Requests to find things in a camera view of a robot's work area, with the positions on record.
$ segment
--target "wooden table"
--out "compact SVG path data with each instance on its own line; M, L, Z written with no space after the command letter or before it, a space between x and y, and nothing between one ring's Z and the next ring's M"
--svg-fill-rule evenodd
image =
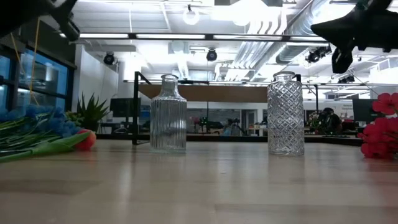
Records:
M0 164L0 223L398 223L398 164L358 147L188 142L184 155L130 141Z

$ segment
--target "diamond-patterned glass bottle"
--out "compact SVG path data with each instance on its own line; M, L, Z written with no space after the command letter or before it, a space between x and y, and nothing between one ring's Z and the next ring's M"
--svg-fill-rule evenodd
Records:
M269 154L304 155L304 108L300 82L292 81L294 72L274 75L268 86Z
M178 93L178 77L162 75L162 90L150 106L150 146L157 152L185 152L187 100Z

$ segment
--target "person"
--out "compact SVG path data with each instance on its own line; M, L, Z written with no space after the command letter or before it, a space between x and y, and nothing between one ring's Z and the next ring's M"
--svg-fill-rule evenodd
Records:
M339 133L343 129L340 118L331 108L323 109L323 112L320 114L320 120L327 133Z

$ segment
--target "glass bottle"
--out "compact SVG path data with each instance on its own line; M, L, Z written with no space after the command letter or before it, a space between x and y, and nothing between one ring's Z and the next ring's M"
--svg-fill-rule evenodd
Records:
M304 108L300 82L294 72L278 72L268 86L269 154L304 155Z
M157 152L185 152L187 100L178 93L178 77L162 75L162 90L150 106L150 146Z

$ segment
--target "computer monitor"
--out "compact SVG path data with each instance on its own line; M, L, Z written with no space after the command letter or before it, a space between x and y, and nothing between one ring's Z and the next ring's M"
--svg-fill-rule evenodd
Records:
M353 99L354 120L370 123L376 118L384 117L380 112L372 109L372 104L376 100Z
M138 98L137 114L139 116L141 106L141 98ZM128 118L132 116L134 111L134 99L133 98L113 98L111 99L111 108L114 118Z

